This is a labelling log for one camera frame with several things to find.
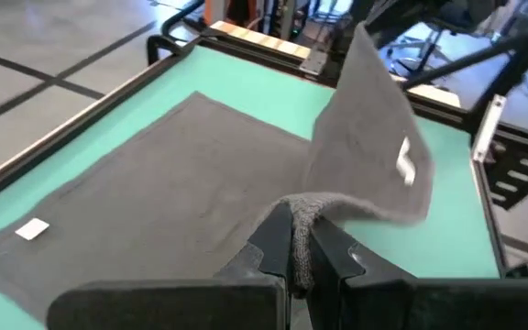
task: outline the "black chair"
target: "black chair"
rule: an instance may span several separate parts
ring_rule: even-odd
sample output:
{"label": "black chair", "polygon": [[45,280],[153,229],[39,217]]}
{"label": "black chair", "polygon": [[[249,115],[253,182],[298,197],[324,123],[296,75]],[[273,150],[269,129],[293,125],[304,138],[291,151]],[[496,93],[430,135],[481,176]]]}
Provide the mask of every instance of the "black chair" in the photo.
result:
{"label": "black chair", "polygon": [[506,5],[507,0],[454,0],[445,4],[435,18],[426,22],[432,30],[426,40],[403,37],[399,43],[389,45],[387,55],[390,57],[395,49],[418,48],[418,58],[402,58],[395,60],[390,70],[400,76],[410,77],[416,73],[428,70],[427,62],[432,55],[450,62],[451,60],[441,51],[437,43],[446,30],[452,35],[458,33],[473,35],[479,24],[488,18],[499,6]]}

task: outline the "table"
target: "table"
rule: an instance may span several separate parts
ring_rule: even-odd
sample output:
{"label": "table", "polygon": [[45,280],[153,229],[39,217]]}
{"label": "table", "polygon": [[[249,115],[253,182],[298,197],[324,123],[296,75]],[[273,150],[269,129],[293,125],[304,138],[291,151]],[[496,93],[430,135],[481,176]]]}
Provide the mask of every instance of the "table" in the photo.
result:
{"label": "table", "polygon": [[[152,65],[2,165],[0,180],[11,183],[0,185],[0,228],[194,91],[299,137],[311,137],[331,88],[200,44],[189,47],[188,55]],[[346,231],[417,277],[498,278],[500,266],[490,240],[494,233],[482,203],[484,192],[475,180],[477,170],[471,166],[469,134],[417,120],[435,163],[428,218],[403,227],[352,220]],[[0,329],[10,328],[43,326],[0,293]]]}

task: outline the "towel label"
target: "towel label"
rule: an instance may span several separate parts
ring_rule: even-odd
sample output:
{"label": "towel label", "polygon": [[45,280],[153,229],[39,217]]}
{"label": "towel label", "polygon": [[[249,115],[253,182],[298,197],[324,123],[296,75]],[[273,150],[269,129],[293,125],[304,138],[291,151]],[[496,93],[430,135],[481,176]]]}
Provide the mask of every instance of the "towel label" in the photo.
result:
{"label": "towel label", "polygon": [[27,224],[22,225],[21,228],[16,230],[16,234],[20,235],[26,240],[32,240],[40,235],[49,226],[50,225],[44,221],[38,218],[33,218],[32,220],[28,221]]}
{"label": "towel label", "polygon": [[414,164],[408,156],[410,148],[411,142],[409,142],[408,137],[405,137],[402,141],[399,157],[396,159],[396,169],[399,170],[399,173],[404,179],[404,184],[408,186],[413,185],[414,177],[416,175]]}

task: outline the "floor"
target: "floor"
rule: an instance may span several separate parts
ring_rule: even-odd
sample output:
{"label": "floor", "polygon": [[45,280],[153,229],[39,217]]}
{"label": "floor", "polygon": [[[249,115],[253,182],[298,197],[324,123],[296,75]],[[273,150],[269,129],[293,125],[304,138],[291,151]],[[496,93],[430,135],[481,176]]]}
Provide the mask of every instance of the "floor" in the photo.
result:
{"label": "floor", "polygon": [[[184,3],[1,0],[0,164],[142,71],[145,38]],[[424,25],[409,31],[417,38],[428,33]],[[182,27],[175,34],[192,37]],[[444,35],[441,40],[442,52],[451,59],[489,44],[485,38],[469,36]],[[416,53],[398,50],[393,57],[398,56]],[[506,60],[489,60],[437,83],[470,107]],[[503,120],[528,129],[528,85],[511,93]],[[496,211],[511,262],[528,260],[528,199],[510,212]]]}

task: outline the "green tabletop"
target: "green tabletop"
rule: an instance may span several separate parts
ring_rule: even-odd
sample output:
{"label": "green tabletop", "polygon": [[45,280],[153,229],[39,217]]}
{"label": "green tabletop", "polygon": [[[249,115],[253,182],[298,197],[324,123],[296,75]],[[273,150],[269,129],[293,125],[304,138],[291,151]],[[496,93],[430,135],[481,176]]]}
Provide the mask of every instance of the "green tabletop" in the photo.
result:
{"label": "green tabletop", "polygon": [[[194,91],[303,138],[311,137],[314,120],[333,92],[330,88],[197,47],[187,59],[0,192],[0,229]],[[469,135],[429,120],[417,120],[435,162],[434,193],[428,218],[413,226],[351,220],[346,224],[346,231],[417,277],[498,277],[470,168]],[[0,293],[1,330],[39,328],[43,325]]]}

